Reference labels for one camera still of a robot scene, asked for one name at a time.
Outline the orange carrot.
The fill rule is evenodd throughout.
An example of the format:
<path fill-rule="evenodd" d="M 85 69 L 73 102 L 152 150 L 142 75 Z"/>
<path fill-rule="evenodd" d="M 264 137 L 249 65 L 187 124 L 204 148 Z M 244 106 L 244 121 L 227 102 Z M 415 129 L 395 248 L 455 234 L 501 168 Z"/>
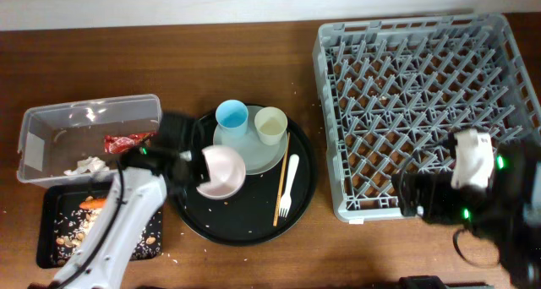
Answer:
<path fill-rule="evenodd" d="M 106 199 L 87 199 L 86 201 L 82 202 L 79 207 L 82 210 L 98 210 L 102 209 L 106 202 Z"/>

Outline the white tissue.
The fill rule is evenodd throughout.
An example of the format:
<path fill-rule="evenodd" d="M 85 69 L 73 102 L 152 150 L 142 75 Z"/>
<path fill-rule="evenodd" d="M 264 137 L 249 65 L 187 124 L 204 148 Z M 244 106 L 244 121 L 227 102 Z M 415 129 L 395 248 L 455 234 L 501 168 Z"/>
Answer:
<path fill-rule="evenodd" d="M 66 176 L 75 176 L 84 173 L 106 172 L 110 168 L 102 159 L 97 156 L 89 156 L 88 158 L 78 161 L 77 167 L 74 170 L 66 170 L 63 172 Z"/>

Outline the pink bowl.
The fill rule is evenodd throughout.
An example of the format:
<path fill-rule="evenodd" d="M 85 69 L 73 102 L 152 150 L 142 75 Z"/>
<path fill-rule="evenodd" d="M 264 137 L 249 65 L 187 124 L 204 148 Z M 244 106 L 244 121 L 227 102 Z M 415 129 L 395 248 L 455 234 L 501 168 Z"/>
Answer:
<path fill-rule="evenodd" d="M 201 183 L 197 191 L 207 199 L 227 199 L 237 193 L 246 178 L 246 166 L 235 149 L 212 145 L 203 149 L 210 181 Z"/>

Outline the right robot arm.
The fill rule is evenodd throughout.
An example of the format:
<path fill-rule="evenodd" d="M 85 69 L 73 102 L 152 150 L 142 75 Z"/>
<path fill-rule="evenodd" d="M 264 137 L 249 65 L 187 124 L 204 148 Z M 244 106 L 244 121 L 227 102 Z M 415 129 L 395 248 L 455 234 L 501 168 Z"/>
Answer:
<path fill-rule="evenodd" d="M 492 242 L 498 263 L 516 288 L 540 286 L 540 146 L 529 140 L 493 147 L 474 128 L 440 141 L 455 165 L 451 172 L 408 173 L 391 178 L 405 217 L 459 226 Z"/>

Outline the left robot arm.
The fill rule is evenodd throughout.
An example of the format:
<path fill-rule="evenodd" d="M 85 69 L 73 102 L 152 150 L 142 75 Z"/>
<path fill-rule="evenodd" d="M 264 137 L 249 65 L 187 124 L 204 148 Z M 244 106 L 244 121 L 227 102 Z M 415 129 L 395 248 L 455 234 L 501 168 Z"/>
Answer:
<path fill-rule="evenodd" d="M 139 236 L 167 197 L 185 201 L 188 188 L 209 181 L 204 137 L 199 119 L 164 113 L 150 144 L 136 145 L 120 156 L 94 226 L 49 286 L 120 287 Z"/>

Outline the red snack wrapper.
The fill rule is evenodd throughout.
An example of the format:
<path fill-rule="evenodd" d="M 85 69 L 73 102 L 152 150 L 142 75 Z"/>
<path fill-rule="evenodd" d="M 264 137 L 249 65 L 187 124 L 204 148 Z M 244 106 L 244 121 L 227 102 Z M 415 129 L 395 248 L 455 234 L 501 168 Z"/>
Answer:
<path fill-rule="evenodd" d="M 146 143 L 155 135 L 155 132 L 129 134 L 124 136 L 106 135 L 104 137 L 104 151 L 106 154 L 122 154 L 136 145 Z"/>

